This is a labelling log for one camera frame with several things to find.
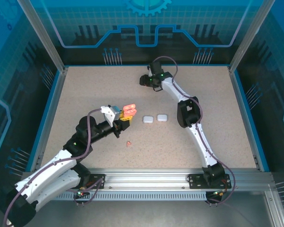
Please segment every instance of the cable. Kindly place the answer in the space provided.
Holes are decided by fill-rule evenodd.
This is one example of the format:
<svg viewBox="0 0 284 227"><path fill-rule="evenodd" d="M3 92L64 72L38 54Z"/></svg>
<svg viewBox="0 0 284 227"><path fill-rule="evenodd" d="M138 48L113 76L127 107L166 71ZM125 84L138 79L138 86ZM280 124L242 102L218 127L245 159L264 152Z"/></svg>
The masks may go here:
<svg viewBox="0 0 284 227"><path fill-rule="evenodd" d="M43 173L46 169L52 167L52 166L55 166L56 164L60 163L60 162L65 162L65 161L70 161L70 160L76 160L76 159L80 159L80 158L83 158L85 157L88 152L89 152L89 147L90 147L90 139L91 139L91 131L90 131L90 115L94 112L97 112L97 111L101 111L101 109L95 109L95 110L92 110L90 111L88 114L87 114L87 130L88 130L88 142L87 142L87 146L86 146L86 151L84 152L83 155L80 155L78 157L69 157L69 158L65 158L65 159L61 159L61 160L58 160L56 162L53 162L51 164L49 164L48 166L44 167L43 169L41 169L39 172L36 173L36 175L34 175L28 182L27 184L25 184L25 186L23 186L23 188L16 194L16 196L13 198L13 200L10 202L8 208L6 209L6 212L4 214L4 218L3 218L3 224L7 227L11 227L11 225L7 225L7 220L8 220L8 215L9 215L9 212L10 212L10 209L12 208L12 206L14 205L15 201L17 200L17 198L21 195L21 193L29 187L29 185L33 182L34 179L36 179L41 173Z"/></svg>
<svg viewBox="0 0 284 227"><path fill-rule="evenodd" d="M215 200L215 199L209 199L209 200L212 200L214 202L218 202L219 204L219 201L218 200ZM231 206L229 205L228 203L224 203L225 206L233 209L233 210L236 210L249 224L251 224L253 227L256 227L247 217L244 216L244 214L241 213L241 211L239 211L236 207L234 206Z"/></svg>
<svg viewBox="0 0 284 227"><path fill-rule="evenodd" d="M178 64L176 63L176 61L175 61L173 58L171 58L171 57L169 57L169 56L160 56L160 57L157 57L157 58L156 58L155 60L153 60L152 62L155 62L156 60L161 59L161 58L168 58L168 59L172 60L172 61L174 62L174 64L175 64L175 66L176 66L176 72L175 72L175 74L172 76L172 80L171 80L173 86L175 87L175 89L176 89L182 96L184 96L185 98L189 98L190 100L192 100L192 101L199 107L199 110L200 110L200 119L195 123L195 129L197 130L197 132L198 132L198 134L199 134L199 136L200 136L200 139L201 139L201 141L202 141L202 143L203 143L203 145L204 145L206 151L214 158L214 160L216 160L218 163L220 163L222 166L224 166L224 167L231 173L231 175L232 175L232 177L233 177L233 187L232 187L232 190L231 190L229 196L228 196L226 199L224 199L223 201L219 202L219 204L223 204L225 201L227 201L227 200L231 197L231 195L233 194L233 192L234 192L234 190L235 190L235 187L236 187L235 174L233 173L233 171L232 171L227 165L225 165L222 161L220 161L219 159L217 159L217 158L214 156L214 154L213 154L212 152L210 152L210 149L207 147L206 143L204 142L204 139L203 139L203 137L202 137L202 135L201 135L201 132L200 132L200 130L199 130L199 127L198 127L198 123L200 123L200 121L201 121L202 118L203 118L203 110L202 110L200 104L199 104L196 100L194 100L192 97L183 94L183 92L182 92L182 91L176 86L176 84L174 83L176 74L178 73Z"/></svg>

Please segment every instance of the black mounting bracket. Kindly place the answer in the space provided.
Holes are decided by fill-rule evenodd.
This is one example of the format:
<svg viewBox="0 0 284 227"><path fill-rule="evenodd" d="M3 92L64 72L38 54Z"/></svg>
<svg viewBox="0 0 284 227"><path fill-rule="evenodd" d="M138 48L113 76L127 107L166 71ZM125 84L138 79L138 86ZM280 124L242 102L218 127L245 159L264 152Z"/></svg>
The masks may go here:
<svg viewBox="0 0 284 227"><path fill-rule="evenodd" d="M225 174L222 178L227 182L227 189L231 188L231 180L229 174ZM220 184L208 186L203 174L189 174L187 177L190 189L225 189L225 184L221 181Z"/></svg>
<svg viewBox="0 0 284 227"><path fill-rule="evenodd" d="M101 185L100 185L99 189L104 189L105 174L90 174L89 181L86 184L86 187L87 188L90 187L95 182L97 182L97 180L99 180L100 178L102 178L102 182L101 182Z"/></svg>

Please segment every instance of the orange block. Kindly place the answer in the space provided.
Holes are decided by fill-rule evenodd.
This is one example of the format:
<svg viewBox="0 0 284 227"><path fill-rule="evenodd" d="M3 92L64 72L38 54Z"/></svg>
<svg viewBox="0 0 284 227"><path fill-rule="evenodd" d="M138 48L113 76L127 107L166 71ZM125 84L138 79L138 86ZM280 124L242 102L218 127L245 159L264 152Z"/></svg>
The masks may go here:
<svg viewBox="0 0 284 227"><path fill-rule="evenodd" d="M136 105L135 104L130 104L130 105L126 105L123 107L123 110L126 111L126 110L130 110L130 109L134 109L136 108Z"/></svg>
<svg viewBox="0 0 284 227"><path fill-rule="evenodd" d="M123 113L123 117L135 116L136 113L137 113L136 109L126 110Z"/></svg>

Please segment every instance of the enclosure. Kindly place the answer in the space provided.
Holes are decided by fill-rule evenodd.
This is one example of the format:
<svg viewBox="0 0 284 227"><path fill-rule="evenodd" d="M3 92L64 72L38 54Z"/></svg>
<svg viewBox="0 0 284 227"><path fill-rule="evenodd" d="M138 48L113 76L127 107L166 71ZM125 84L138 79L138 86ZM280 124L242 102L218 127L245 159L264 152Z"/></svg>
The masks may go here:
<svg viewBox="0 0 284 227"><path fill-rule="evenodd" d="M139 85L159 56L235 175L225 204L189 186L203 171L177 102ZM78 209L64 192L27 226L284 227L284 0L0 0L0 189L50 161L90 110L132 103L131 126L82 161L105 175L95 201Z"/></svg>

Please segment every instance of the glass panel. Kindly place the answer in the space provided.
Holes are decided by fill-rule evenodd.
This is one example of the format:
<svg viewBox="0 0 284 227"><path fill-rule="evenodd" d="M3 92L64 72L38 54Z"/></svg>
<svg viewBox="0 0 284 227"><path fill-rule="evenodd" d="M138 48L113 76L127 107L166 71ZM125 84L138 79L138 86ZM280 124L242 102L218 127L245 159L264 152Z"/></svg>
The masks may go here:
<svg viewBox="0 0 284 227"><path fill-rule="evenodd" d="M262 0L33 0L65 64L228 64Z"/></svg>
<svg viewBox="0 0 284 227"><path fill-rule="evenodd" d="M56 72L18 3L0 1L0 182L24 171Z"/></svg>
<svg viewBox="0 0 284 227"><path fill-rule="evenodd" d="M274 3L238 74L268 166L284 182L284 0Z"/></svg>

